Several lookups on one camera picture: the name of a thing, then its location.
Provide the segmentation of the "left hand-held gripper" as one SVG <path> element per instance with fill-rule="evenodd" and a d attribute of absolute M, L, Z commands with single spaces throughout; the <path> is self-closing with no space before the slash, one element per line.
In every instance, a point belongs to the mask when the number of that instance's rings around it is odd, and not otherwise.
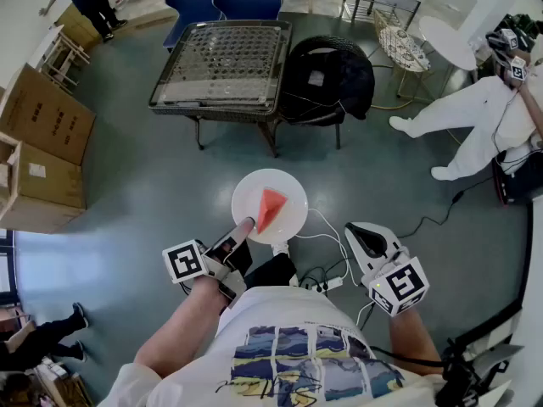
<path fill-rule="evenodd" d="M 231 308 L 246 291 L 244 274 L 235 253 L 255 228 L 255 220 L 245 217 L 232 230 L 207 248 L 196 239 L 162 251 L 165 266 L 174 284 L 207 276 L 218 282 L 219 291 Z"/>

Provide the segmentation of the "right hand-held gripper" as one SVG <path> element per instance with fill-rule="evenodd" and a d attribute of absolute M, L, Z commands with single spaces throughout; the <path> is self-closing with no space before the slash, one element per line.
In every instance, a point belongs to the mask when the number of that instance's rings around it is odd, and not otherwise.
<path fill-rule="evenodd" d="M 429 290 L 420 261 L 388 228 L 368 222 L 349 222 L 345 238 L 362 273 L 368 297 L 394 317 L 420 302 Z"/>

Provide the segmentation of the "red triangular object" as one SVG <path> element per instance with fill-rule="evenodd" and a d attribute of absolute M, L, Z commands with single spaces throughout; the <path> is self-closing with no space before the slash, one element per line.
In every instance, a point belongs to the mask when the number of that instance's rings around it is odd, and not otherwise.
<path fill-rule="evenodd" d="M 264 188 L 256 224 L 258 234 L 261 234 L 271 225 L 287 201 L 288 197 L 283 193 L 268 187 Z"/>

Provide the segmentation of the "white round plate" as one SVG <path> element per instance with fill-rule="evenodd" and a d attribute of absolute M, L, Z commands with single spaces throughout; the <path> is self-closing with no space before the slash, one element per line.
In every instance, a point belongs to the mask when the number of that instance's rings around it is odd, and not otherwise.
<path fill-rule="evenodd" d="M 262 232 L 254 226 L 248 238 L 256 243 L 275 244 L 294 237 L 305 224 L 308 200 L 301 184 L 289 173 L 261 169 L 245 176 L 232 195 L 232 217 L 238 224 L 246 217 L 258 220 L 260 201 L 266 189 L 281 193 L 287 200 L 274 221 Z"/>

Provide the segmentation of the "person's right forearm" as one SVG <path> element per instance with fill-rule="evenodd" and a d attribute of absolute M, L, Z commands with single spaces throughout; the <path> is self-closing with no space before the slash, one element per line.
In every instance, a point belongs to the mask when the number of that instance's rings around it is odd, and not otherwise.
<path fill-rule="evenodd" d="M 434 341 L 415 308 L 410 308 L 389 320 L 392 352 L 418 360 L 440 361 Z"/>

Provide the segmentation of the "person's left forearm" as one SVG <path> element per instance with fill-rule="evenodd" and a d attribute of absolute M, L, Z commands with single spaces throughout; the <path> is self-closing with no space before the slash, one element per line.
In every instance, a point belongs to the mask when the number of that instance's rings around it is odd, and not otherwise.
<path fill-rule="evenodd" d="M 192 290 L 168 321 L 137 351 L 134 362 L 165 378 L 194 360 L 217 328 L 227 298 L 217 280 L 195 279 Z"/>

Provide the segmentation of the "person's black trouser leg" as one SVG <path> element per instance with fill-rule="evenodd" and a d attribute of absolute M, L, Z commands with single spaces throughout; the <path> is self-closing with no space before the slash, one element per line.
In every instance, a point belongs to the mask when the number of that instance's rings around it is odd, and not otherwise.
<path fill-rule="evenodd" d="M 286 253 L 279 253 L 249 273 L 244 282 L 247 290 L 253 287 L 289 286 L 296 272 L 290 257 Z"/>

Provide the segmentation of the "white power strip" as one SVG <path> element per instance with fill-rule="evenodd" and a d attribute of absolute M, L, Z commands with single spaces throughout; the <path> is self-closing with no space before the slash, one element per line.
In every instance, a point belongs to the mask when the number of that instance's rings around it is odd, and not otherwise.
<path fill-rule="evenodd" d="M 340 276 L 336 276 L 326 281 L 319 282 L 317 279 L 312 276 L 307 276 L 305 279 L 300 281 L 300 286 L 307 290 L 313 290 L 318 293 L 327 293 L 335 288 L 343 286 L 343 279 Z"/>

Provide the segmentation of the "person's white printed shirt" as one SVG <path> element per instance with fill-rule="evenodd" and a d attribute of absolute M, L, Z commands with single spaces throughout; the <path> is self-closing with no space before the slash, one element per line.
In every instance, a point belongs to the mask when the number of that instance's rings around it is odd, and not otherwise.
<path fill-rule="evenodd" d="M 99 407 L 435 407 L 444 383 L 377 359 L 322 294 L 255 287 L 201 357 L 164 378 L 124 365 Z"/>

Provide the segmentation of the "black case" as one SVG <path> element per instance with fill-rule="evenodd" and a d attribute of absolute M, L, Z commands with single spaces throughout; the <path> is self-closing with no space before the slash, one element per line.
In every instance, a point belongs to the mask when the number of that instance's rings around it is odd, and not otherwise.
<path fill-rule="evenodd" d="M 536 150 L 526 156 L 514 172 L 512 164 L 506 164 L 507 173 L 501 168 L 498 160 L 504 158 L 501 153 L 491 163 L 497 197 L 502 204 L 528 204 L 543 196 L 543 152 Z"/>

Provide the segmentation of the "black wicker chair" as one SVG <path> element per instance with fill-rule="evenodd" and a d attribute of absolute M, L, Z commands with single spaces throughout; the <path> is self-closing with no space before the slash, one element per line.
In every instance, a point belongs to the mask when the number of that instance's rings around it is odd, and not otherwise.
<path fill-rule="evenodd" d="M 359 45 L 340 36 L 312 36 L 299 42 L 285 63 L 278 102 L 280 124 L 331 126 L 341 148 L 340 125 L 346 115 L 364 120 L 372 106 L 375 77 Z"/>

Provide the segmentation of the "black belt device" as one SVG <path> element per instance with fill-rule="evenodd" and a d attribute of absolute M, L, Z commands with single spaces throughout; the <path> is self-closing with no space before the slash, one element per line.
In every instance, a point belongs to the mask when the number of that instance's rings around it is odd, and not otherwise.
<path fill-rule="evenodd" d="M 505 372 L 512 357 L 523 350 L 508 341 L 480 352 L 450 338 L 448 344 L 442 357 L 445 385 L 435 395 L 437 407 L 479 407 L 495 374 Z"/>

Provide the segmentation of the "plain cardboard box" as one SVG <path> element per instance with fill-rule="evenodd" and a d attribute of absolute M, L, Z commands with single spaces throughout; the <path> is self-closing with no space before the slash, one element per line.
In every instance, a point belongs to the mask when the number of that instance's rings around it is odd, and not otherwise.
<path fill-rule="evenodd" d="M 54 234 L 85 210 L 81 167 L 0 134 L 0 228 Z"/>

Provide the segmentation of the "white round side table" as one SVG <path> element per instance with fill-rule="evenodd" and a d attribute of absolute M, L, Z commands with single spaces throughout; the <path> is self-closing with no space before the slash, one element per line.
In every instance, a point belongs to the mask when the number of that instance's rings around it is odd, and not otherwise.
<path fill-rule="evenodd" d="M 476 69 L 473 50 L 459 31 L 432 16 L 423 16 L 419 20 L 419 29 L 426 41 L 448 63 L 465 71 Z"/>

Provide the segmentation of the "printed cardboard box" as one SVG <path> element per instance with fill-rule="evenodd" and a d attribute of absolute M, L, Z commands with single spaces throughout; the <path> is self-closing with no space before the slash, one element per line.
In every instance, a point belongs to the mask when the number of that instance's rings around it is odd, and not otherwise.
<path fill-rule="evenodd" d="M 0 141 L 26 142 L 80 165 L 95 113 L 28 64 L 15 72 L 0 99 Z"/>

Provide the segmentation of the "wooden stools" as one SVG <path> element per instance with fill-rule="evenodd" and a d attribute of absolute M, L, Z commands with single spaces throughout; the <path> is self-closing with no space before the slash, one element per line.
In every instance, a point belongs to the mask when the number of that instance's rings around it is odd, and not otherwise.
<path fill-rule="evenodd" d="M 79 82 L 70 77 L 72 69 L 81 70 L 90 64 L 83 47 L 63 33 L 63 25 L 51 27 L 29 60 L 29 65 L 43 74 L 55 86 L 68 94 Z"/>

